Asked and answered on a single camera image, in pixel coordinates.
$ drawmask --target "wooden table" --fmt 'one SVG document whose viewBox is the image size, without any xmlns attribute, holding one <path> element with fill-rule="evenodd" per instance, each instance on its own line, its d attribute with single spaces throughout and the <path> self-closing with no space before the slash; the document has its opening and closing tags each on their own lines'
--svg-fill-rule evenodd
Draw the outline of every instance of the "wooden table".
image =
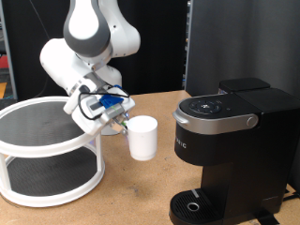
<svg viewBox="0 0 300 225">
<path fill-rule="evenodd" d="M 30 208 L 0 198 L 0 224 L 151 224 L 172 225 L 171 198 L 180 191 L 199 188 L 202 167 L 181 160 L 174 153 L 175 120 L 172 112 L 185 91 L 133 96 L 130 117 L 147 114 L 158 121 L 158 150 L 146 162 L 131 158 L 122 135 L 102 137 L 106 171 L 102 181 L 79 200 L 49 208 Z M 282 204 L 277 220 L 300 224 L 298 199 Z M 256 220 L 243 225 L 259 224 Z"/>
</svg>

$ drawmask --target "paper cup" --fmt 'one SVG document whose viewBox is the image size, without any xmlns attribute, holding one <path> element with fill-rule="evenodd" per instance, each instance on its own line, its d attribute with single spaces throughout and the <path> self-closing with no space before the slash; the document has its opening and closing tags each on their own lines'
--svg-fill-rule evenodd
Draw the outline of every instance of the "paper cup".
<svg viewBox="0 0 300 225">
<path fill-rule="evenodd" d="M 139 161 L 153 158 L 158 150 L 158 121 L 147 115 L 139 115 L 127 122 L 129 150 Z"/>
</svg>

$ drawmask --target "black coffee maker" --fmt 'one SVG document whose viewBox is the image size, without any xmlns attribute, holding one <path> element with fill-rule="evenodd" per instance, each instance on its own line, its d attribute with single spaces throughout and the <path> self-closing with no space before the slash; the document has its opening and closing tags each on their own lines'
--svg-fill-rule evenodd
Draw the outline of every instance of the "black coffee maker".
<svg viewBox="0 0 300 225">
<path fill-rule="evenodd" d="M 175 225 L 232 225 L 277 213 L 300 134 L 300 100 L 258 79 L 178 104 L 175 153 L 203 166 L 201 188 L 175 195 Z"/>
</svg>

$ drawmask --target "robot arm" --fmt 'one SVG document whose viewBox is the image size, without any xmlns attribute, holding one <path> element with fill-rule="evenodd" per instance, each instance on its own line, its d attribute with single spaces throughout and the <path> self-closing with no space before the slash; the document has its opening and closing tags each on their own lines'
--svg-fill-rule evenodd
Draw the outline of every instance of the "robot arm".
<svg viewBox="0 0 300 225">
<path fill-rule="evenodd" d="M 116 0 L 100 0 L 99 3 L 97 0 L 70 0 L 64 37 L 52 39 L 44 46 L 40 62 L 70 96 L 65 112 L 72 114 L 79 127 L 91 135 L 107 124 L 122 124 L 127 119 L 125 113 L 134 107 L 134 101 L 131 97 L 121 97 L 122 100 L 113 106 L 118 109 L 115 111 L 110 109 L 110 104 L 104 106 L 100 100 L 103 101 L 107 94 L 127 94 L 117 87 L 108 89 L 112 86 L 95 71 L 105 68 L 113 56 L 127 56 L 138 51 L 139 33 L 123 18 Z"/>
</svg>

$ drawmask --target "background wall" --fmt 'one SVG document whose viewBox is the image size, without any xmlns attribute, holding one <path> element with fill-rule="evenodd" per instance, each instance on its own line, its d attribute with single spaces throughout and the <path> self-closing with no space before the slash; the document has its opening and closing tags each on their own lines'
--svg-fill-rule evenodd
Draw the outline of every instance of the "background wall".
<svg viewBox="0 0 300 225">
<path fill-rule="evenodd" d="M 109 63 L 122 73 L 124 88 L 131 95 L 181 89 L 187 0 L 118 3 L 142 39 L 138 53 Z M 49 38 L 63 36 L 69 0 L 2 0 L 2 5 L 19 100 L 33 98 L 41 91 L 42 96 L 65 95 L 41 67 L 39 53 Z"/>
<path fill-rule="evenodd" d="M 300 98 L 300 1 L 194 0 L 186 89 L 218 92 L 221 80 L 255 77 Z M 300 150 L 290 184 L 300 191 Z"/>
</svg>

